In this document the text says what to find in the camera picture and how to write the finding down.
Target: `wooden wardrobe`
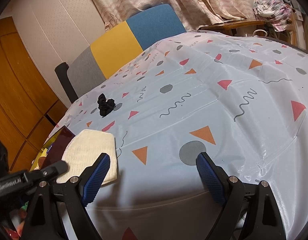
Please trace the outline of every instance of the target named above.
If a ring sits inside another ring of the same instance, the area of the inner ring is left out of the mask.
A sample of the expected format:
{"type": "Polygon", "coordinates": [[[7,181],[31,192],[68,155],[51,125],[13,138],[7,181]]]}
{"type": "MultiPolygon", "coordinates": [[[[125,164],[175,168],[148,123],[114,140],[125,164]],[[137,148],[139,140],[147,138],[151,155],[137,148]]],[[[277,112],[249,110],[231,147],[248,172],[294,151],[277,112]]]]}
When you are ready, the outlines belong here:
{"type": "Polygon", "coordinates": [[[0,141],[11,172],[30,169],[66,111],[31,60],[12,17],[1,19],[0,141]]]}

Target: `black scrunchie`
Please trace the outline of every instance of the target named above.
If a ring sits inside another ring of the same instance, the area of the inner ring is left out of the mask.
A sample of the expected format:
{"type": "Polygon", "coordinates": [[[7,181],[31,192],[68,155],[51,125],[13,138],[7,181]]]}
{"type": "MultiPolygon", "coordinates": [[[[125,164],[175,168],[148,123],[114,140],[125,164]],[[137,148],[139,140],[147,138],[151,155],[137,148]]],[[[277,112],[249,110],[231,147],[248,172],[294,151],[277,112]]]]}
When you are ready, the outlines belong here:
{"type": "Polygon", "coordinates": [[[106,98],[104,94],[100,94],[97,100],[98,103],[98,109],[100,110],[101,116],[107,116],[110,112],[114,110],[115,107],[115,101],[114,99],[109,99],[106,102],[106,98]]]}

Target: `plastic tablecloth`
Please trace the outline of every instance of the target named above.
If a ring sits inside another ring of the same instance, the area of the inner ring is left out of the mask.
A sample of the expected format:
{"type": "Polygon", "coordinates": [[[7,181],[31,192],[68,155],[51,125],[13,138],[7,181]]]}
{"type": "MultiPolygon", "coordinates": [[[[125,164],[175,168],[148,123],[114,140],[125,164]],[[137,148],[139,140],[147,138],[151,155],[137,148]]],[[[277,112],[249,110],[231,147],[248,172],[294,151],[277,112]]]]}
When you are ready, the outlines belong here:
{"type": "Polygon", "coordinates": [[[203,151],[242,182],[268,181],[288,239],[308,220],[308,55],[289,46],[209,31],[161,40],[51,135],[63,125],[115,136],[118,179],[86,208],[104,240],[205,239],[221,207],[195,166],[203,151]],[[104,118],[101,93],[116,103],[104,118]]]}

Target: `silver bolt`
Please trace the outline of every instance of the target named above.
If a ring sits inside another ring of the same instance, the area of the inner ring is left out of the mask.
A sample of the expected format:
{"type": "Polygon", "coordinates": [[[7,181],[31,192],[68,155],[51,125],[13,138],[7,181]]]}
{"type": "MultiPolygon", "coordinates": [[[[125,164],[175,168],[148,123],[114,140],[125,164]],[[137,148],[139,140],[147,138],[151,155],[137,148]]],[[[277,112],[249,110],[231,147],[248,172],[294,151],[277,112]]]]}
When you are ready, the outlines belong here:
{"type": "Polygon", "coordinates": [[[47,184],[47,182],[46,182],[45,180],[43,180],[43,181],[41,181],[41,182],[39,183],[39,186],[40,186],[40,187],[45,187],[46,184],[47,184]]]}
{"type": "Polygon", "coordinates": [[[236,183],[238,182],[238,178],[236,178],[235,176],[230,176],[230,182],[236,183]]]}
{"type": "Polygon", "coordinates": [[[70,178],[70,182],[71,182],[71,183],[76,183],[76,182],[78,182],[78,177],[74,176],[74,177],[70,178]]]}
{"type": "Polygon", "coordinates": [[[262,180],[261,184],[263,187],[267,187],[269,185],[268,182],[265,180],[262,180]]]}

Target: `cream cloth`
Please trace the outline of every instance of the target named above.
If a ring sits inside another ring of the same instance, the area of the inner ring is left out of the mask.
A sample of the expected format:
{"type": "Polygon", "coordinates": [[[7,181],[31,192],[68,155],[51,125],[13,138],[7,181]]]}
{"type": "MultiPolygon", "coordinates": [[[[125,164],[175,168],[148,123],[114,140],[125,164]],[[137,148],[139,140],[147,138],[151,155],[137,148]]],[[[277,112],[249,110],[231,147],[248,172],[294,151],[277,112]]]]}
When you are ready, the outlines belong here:
{"type": "Polygon", "coordinates": [[[83,170],[92,166],[101,153],[110,156],[110,169],[102,185],[116,179],[117,159],[115,152],[115,140],[111,133],[96,130],[83,130],[75,136],[66,147],[62,160],[69,169],[57,178],[57,183],[64,183],[73,176],[79,176],[83,170]]]}

